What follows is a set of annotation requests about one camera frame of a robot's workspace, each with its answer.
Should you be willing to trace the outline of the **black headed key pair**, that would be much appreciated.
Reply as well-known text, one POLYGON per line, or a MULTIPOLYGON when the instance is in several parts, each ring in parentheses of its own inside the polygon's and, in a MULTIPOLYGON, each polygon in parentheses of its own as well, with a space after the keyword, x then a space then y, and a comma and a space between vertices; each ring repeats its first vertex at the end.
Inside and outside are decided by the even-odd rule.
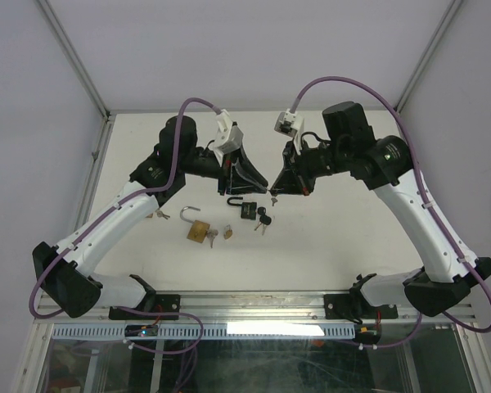
POLYGON ((267 214, 267 209, 262 206, 257 209, 257 214, 259 216, 259 222, 255 226, 255 231, 260 230, 261 234, 264 235, 273 219, 267 214))

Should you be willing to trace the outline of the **black padlock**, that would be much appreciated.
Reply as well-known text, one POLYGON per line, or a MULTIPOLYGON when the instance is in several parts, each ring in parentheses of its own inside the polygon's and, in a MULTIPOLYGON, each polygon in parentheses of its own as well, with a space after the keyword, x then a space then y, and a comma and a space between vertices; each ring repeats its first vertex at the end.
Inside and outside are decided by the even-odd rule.
POLYGON ((228 206, 237 207, 241 210, 241 219, 256 220, 258 204, 255 201, 244 201, 242 196, 230 196, 226 203, 228 206))

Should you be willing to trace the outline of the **small brass padlock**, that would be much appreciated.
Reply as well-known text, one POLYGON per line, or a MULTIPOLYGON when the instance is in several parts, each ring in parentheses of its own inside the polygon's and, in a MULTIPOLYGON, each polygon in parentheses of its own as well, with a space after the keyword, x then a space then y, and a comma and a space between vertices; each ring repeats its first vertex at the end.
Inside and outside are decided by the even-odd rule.
POLYGON ((226 225, 223 229, 223 238, 225 240, 229 239, 233 235, 232 227, 230 225, 226 225))

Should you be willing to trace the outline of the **silver key bunch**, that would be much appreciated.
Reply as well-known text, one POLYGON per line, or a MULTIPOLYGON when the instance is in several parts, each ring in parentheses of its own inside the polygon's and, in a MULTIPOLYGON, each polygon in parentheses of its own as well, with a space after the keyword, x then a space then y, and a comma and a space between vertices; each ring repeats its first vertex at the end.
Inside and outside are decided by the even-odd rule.
POLYGON ((209 240, 210 248, 213 248, 214 247, 214 240, 218 236, 218 230, 217 229, 209 229, 205 236, 209 240))

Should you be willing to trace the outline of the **medium brass padlock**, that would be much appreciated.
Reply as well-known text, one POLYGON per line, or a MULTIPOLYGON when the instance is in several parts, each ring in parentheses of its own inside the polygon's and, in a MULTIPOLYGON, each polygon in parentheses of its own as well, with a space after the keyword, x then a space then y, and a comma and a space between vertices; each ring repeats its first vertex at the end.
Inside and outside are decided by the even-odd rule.
POLYGON ((200 211, 199 208, 194 206, 185 206, 181 209, 179 213, 179 217, 182 221, 189 223, 191 225, 188 233, 187 239, 197 243, 203 243, 206 235, 210 230, 210 224, 200 221, 200 220, 191 220, 186 216, 186 213, 189 211, 200 211))

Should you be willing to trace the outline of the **small silver key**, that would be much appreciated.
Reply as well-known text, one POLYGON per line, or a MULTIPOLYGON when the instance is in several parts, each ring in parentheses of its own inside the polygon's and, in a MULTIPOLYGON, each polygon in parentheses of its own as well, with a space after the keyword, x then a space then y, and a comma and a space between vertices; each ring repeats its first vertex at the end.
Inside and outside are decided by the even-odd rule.
POLYGON ((161 209, 157 209, 155 211, 155 215, 157 218, 163 218, 163 219, 169 219, 170 218, 170 216, 167 215, 166 213, 164 213, 161 209))

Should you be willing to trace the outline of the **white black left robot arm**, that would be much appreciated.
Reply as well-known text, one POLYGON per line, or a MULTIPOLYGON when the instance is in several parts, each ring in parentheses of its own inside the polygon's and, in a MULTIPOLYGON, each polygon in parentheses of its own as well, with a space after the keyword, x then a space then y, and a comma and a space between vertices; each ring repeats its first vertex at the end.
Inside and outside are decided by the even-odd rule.
POLYGON ((187 175, 217 180, 224 196, 264 194, 268 180, 253 166, 243 133, 227 113, 218 115, 212 147, 197 144, 196 122, 174 116, 165 122, 153 152, 129 175, 108 206, 67 238, 33 251, 40 287, 71 318, 96 306, 128 309, 145 318, 159 311, 157 291, 136 274, 102 276, 95 269, 136 224, 158 211, 186 184, 187 175))

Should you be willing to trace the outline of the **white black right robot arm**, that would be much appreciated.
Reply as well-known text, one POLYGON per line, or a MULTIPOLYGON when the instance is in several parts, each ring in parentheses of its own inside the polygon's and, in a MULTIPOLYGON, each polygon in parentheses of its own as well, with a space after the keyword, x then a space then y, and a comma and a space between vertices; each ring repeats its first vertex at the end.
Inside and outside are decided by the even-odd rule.
POLYGON ((423 177, 415 174, 411 149, 402 138, 377 139, 355 102, 326 108, 322 119, 328 137, 310 147, 303 116, 291 111, 278 116, 275 131, 291 140, 282 151, 272 196, 308 196, 318 178, 348 173, 390 209, 423 263, 406 273, 357 276, 344 304, 345 318, 358 322, 382 305, 410 305, 429 317, 447 313, 491 275, 491 259, 477 256, 457 237, 423 177))

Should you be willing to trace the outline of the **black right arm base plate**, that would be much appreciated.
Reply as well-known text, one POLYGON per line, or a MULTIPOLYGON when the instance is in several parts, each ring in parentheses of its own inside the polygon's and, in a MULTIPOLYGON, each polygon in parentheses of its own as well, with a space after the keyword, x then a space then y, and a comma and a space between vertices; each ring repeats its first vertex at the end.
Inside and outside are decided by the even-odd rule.
POLYGON ((393 320, 399 317, 396 306, 371 306, 364 299, 355 298, 349 293, 325 294, 323 306, 326 320, 343 319, 362 323, 363 320, 393 320))

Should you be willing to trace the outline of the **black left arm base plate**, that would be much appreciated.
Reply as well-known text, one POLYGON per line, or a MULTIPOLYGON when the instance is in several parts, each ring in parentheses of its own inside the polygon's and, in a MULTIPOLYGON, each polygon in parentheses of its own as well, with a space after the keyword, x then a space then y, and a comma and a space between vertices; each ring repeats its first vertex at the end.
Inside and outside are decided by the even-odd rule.
POLYGON ((109 320, 151 320, 157 318, 163 320, 178 320, 178 312, 181 307, 180 294, 166 294, 156 292, 155 294, 146 295, 142 302, 137 305, 133 311, 137 314, 128 312, 120 307, 110 307, 109 320))

